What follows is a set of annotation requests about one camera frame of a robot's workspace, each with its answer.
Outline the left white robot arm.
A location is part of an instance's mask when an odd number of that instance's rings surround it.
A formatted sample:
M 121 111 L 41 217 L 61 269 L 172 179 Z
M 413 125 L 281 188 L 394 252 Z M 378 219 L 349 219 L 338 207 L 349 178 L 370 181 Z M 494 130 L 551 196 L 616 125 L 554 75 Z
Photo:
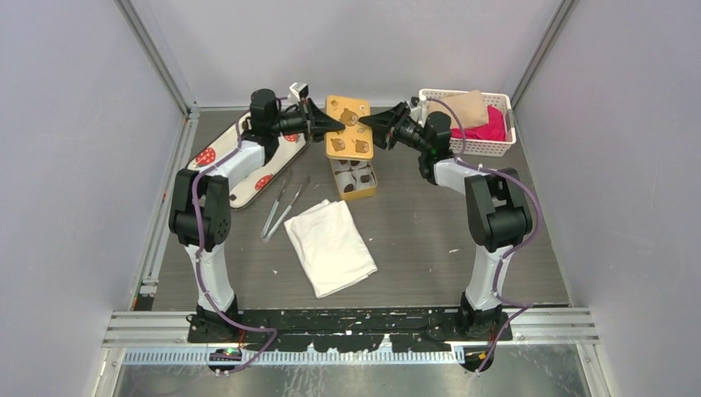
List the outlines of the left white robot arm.
M 231 230 L 231 189 L 272 161 L 280 137 L 301 134 L 320 142 L 326 133 L 343 128 L 314 103 L 305 83 L 293 83 L 288 99 L 290 107 L 283 108 L 283 99 L 273 90 L 254 91 L 248 113 L 233 124 L 236 144 L 213 162 L 195 170 L 183 168 L 175 176 L 169 229 L 193 264 L 198 285 L 194 320 L 207 324 L 223 342 L 245 328 L 237 316 L 224 252 Z

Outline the silver tin lid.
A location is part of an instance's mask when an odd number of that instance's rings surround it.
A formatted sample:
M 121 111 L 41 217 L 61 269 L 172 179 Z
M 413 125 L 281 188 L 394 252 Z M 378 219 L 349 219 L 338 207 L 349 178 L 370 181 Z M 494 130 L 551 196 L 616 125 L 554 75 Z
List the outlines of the silver tin lid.
M 326 154 L 333 160 L 371 161 L 374 157 L 372 130 L 360 122 L 370 115 L 370 103 L 360 98 L 329 95 L 326 114 L 343 125 L 338 132 L 325 135 Z

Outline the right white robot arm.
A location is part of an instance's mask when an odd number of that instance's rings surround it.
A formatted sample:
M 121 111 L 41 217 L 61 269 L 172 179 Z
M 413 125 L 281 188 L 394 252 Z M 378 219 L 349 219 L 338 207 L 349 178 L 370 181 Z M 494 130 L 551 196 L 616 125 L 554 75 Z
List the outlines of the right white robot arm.
M 406 103 L 358 121 L 372 131 L 377 147 L 389 151 L 402 143 L 418 151 L 421 177 L 464 196 L 476 251 L 455 323 L 465 337 L 477 340 L 503 322 L 503 277 L 515 251 L 534 234 L 537 221 L 531 211 L 537 200 L 516 170 L 468 164 L 455 154 L 453 131 L 463 126 L 446 102 L 439 104 L 443 109 L 430 112 L 424 122 L 412 119 Z

